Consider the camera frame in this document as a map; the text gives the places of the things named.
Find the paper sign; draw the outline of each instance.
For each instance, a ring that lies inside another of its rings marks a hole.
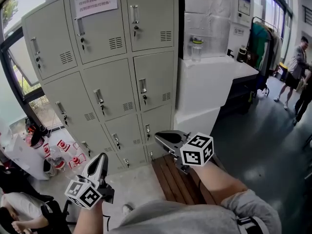
[[[75,0],[76,17],[82,18],[98,12],[118,9],[117,0]]]
[[[234,35],[237,35],[237,36],[243,36],[244,35],[244,30],[241,29],[241,28],[234,28]]]

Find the hand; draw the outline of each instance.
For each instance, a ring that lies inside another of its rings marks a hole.
[[[26,229],[26,228],[24,227],[24,225],[23,225],[21,222],[19,222],[19,221],[14,221],[14,222],[12,222],[12,226],[13,226],[14,230],[15,230],[17,233],[19,233],[19,234],[22,234],[23,231]]]

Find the gray floor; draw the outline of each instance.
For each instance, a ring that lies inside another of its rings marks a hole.
[[[294,92],[289,111],[273,98],[283,83],[269,78],[268,97],[258,92],[246,115],[225,117],[214,126],[215,151],[227,171],[242,180],[261,198],[278,210],[283,233],[303,233],[307,212],[303,193],[304,177],[312,150],[302,146],[312,134],[312,103],[294,127],[293,105],[300,95]]]

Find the man in gray jacket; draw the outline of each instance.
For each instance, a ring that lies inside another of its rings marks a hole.
[[[302,74],[305,69],[309,69],[310,65],[307,64],[306,49],[309,46],[309,41],[306,37],[301,38],[301,43],[294,50],[294,55],[288,63],[288,72],[285,80],[285,84],[282,87],[279,95],[274,98],[275,102],[279,101],[280,96],[284,93],[287,87],[290,88],[287,94],[287,101],[284,103],[285,110],[288,110],[288,101],[293,95],[293,90],[297,88]]]

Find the black pants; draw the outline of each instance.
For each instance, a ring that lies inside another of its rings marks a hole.
[[[301,120],[311,100],[312,100],[312,86],[308,86],[306,89],[302,91],[300,99],[297,101],[294,107],[296,113],[298,113],[296,118],[298,122]]]

